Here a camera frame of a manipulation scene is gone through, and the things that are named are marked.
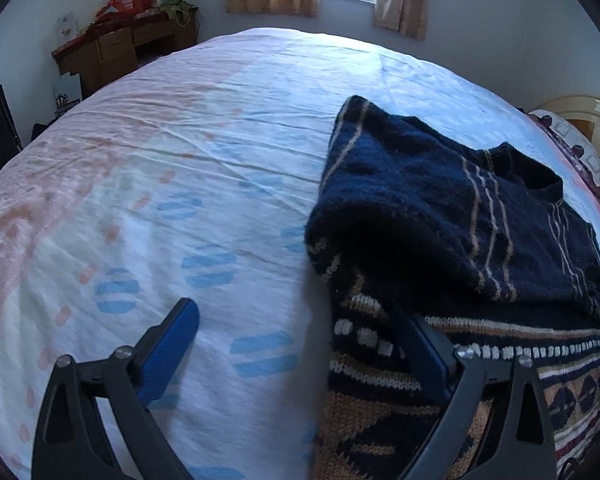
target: wooden desk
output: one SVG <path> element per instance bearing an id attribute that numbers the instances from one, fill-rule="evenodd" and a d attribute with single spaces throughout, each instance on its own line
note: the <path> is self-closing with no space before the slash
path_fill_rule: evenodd
<path id="1" fill-rule="evenodd" d="M 82 97 L 87 98 L 147 60 L 195 45 L 194 13 L 191 18 L 185 27 L 175 20 L 131 21 L 113 32 L 59 48 L 53 56 L 61 74 L 80 74 Z"/>

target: wall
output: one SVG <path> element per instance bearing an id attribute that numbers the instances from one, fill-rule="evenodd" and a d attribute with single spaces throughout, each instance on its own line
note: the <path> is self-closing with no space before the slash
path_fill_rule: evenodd
<path id="1" fill-rule="evenodd" d="M 107 0 L 12 0 L 0 16 L 0 83 L 18 132 L 53 115 L 56 19 L 72 10 L 84 26 Z M 226 14 L 226 0 L 200 6 L 201 40 L 251 27 L 291 27 L 380 44 L 446 66 L 517 106 L 560 94 L 600 94 L 600 35 L 576 0 L 430 0 L 427 39 L 372 26 L 373 6 L 321 0 L 318 18 Z"/>
<path id="2" fill-rule="evenodd" d="M 84 27 L 109 0 L 11 0 L 0 15 L 0 84 L 23 144 L 34 123 L 48 123 L 56 104 L 59 72 L 51 52 L 58 47 L 56 21 L 73 11 Z"/>
<path id="3" fill-rule="evenodd" d="M 512 97 L 512 66 L 518 62 L 533 0 L 430 0 L 424 42 L 373 27 L 372 4 L 320 0 L 317 18 L 226 14 L 226 0 L 189 0 L 204 17 L 202 38 L 251 27 L 293 27 L 380 44 L 448 67 L 504 98 Z"/>
<path id="4" fill-rule="evenodd" d="M 526 109 L 570 94 L 600 95 L 600 33 L 577 0 L 536 0 L 513 102 Z"/>

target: wooden headboard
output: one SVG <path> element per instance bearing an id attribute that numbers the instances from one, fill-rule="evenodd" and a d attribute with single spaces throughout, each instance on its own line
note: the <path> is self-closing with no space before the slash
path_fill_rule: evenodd
<path id="1" fill-rule="evenodd" d="M 576 95 L 549 101 L 538 109 L 565 118 L 589 139 L 600 155 L 600 97 Z"/>

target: knitted sweater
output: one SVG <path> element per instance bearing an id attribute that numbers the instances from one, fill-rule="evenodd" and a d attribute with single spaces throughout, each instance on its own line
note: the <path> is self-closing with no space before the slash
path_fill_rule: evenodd
<path id="1" fill-rule="evenodd" d="M 333 315 L 315 479 L 394 479 L 438 418 L 394 342 L 389 305 L 481 358 L 531 356 L 558 469 L 587 452 L 600 430 L 600 294 L 584 270 L 600 253 L 551 170 L 354 96 L 336 119 L 306 245 Z M 449 478 L 470 466 L 490 408 L 480 404 Z"/>

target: dark blue knitted sweater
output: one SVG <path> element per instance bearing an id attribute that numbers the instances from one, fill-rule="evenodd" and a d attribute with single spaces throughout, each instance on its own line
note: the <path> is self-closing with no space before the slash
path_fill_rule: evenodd
<path id="1" fill-rule="evenodd" d="M 389 303 L 483 358 L 533 357 L 558 466 L 586 452 L 599 427 L 568 430 L 600 418 L 600 293 L 584 275 L 600 254 L 553 171 L 509 144 L 471 150 L 355 96 L 336 119 L 306 244 L 334 330 L 316 478 L 395 478 L 437 416 L 394 344 Z M 488 413 L 485 403 L 456 476 Z"/>

